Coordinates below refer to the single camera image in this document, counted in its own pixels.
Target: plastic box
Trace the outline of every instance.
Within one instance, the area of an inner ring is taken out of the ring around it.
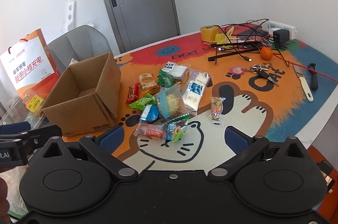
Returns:
[[[45,102],[35,91],[26,89],[20,95],[0,121],[0,125],[27,121],[31,129],[38,129],[45,118],[42,105]]]

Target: red cable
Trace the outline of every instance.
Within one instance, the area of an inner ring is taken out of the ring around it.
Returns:
[[[332,80],[332,81],[334,81],[335,83],[338,84],[338,81],[337,81],[337,80],[335,80],[334,78],[332,78],[332,77],[330,77],[330,76],[328,76],[328,75],[326,75],[326,74],[320,73],[320,72],[318,72],[318,71],[316,71],[316,70],[313,70],[313,69],[311,69],[311,68],[308,68],[308,67],[304,67],[304,66],[299,65],[299,64],[297,64],[297,63],[293,63],[293,62],[287,61],[287,60],[285,60],[285,59],[282,59],[281,57],[278,57],[276,54],[273,54],[273,55],[276,56],[278,59],[281,59],[281,60],[284,61],[284,62],[287,62],[287,63],[289,63],[289,64],[292,64],[292,65],[295,65],[295,66],[299,66],[299,67],[305,68],[305,69],[307,69],[307,70],[310,70],[311,72],[314,72],[314,73],[317,73],[317,74],[319,74],[319,75],[321,75],[321,76],[324,76],[324,77],[326,77],[326,78],[329,78],[330,80]]]

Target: blue gripper pad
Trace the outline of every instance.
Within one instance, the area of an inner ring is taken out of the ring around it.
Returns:
[[[20,132],[30,131],[30,123],[27,121],[9,124],[9,125],[2,125],[0,126],[0,134],[18,134]]]
[[[248,148],[252,142],[251,137],[232,126],[228,126],[225,129],[225,143],[236,154]]]
[[[124,140],[124,129],[121,126],[114,126],[105,133],[95,138],[98,144],[108,153],[112,154]]]

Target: white knife handle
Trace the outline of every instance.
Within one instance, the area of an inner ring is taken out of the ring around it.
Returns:
[[[313,101],[313,96],[311,93],[311,90],[309,88],[308,82],[306,82],[306,79],[304,77],[299,77],[300,83],[301,83],[301,87],[304,90],[305,96],[308,99],[309,102]]]

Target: gray chair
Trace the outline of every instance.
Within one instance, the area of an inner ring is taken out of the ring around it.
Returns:
[[[104,35],[95,28],[83,25],[58,37],[48,48],[61,73],[73,59],[82,61],[91,57],[112,52]]]

